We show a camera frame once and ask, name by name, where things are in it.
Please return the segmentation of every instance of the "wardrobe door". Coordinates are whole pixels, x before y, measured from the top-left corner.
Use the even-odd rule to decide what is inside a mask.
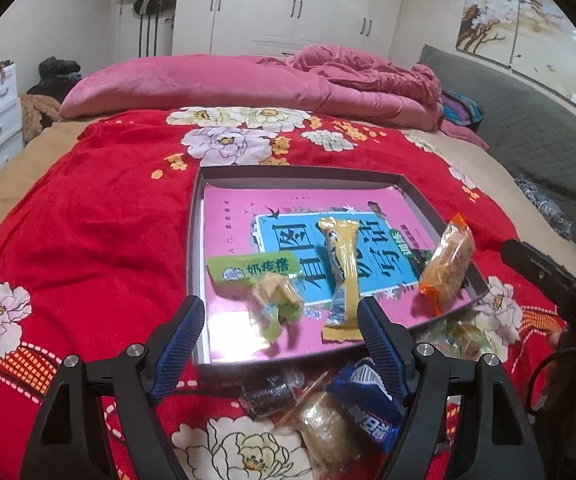
[[[336,0],[331,43],[361,48],[368,30],[370,0]]]
[[[299,0],[217,0],[212,54],[253,54],[258,44],[289,43]]]
[[[297,0],[291,43],[297,46],[334,43],[339,0]]]
[[[172,54],[210,54],[217,0],[177,0]]]
[[[401,0],[370,0],[362,50],[388,59],[400,6]]]

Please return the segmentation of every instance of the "orange snack package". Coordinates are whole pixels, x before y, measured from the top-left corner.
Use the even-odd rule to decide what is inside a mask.
[[[443,314],[457,296],[474,252],[472,232],[457,213],[419,279],[419,291],[428,298],[435,316]]]

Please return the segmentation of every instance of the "cable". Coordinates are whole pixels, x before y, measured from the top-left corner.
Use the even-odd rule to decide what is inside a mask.
[[[546,357],[541,363],[537,365],[532,376],[530,376],[530,381],[528,381],[528,394],[526,396],[526,413],[530,415],[537,415],[539,410],[534,410],[530,405],[530,400],[532,399],[532,391],[534,390],[534,384],[537,381],[537,377],[539,376],[540,372],[548,366],[551,362],[555,359],[559,358],[564,354],[570,354],[572,352],[576,352],[576,346],[571,346],[569,348],[564,348],[562,350],[557,350],[555,353]]]

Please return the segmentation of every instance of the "yellow snack wrapper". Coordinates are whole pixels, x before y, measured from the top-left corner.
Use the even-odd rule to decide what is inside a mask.
[[[357,233],[359,222],[320,218],[317,227],[326,237],[330,265],[337,286],[332,307],[322,330],[324,341],[362,341],[357,325],[359,278],[357,277]]]

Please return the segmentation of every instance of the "oreo wrapper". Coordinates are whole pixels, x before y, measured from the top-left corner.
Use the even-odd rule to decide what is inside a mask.
[[[383,451],[394,445],[406,417],[401,400],[390,396],[370,358],[348,365],[327,386],[359,428]]]

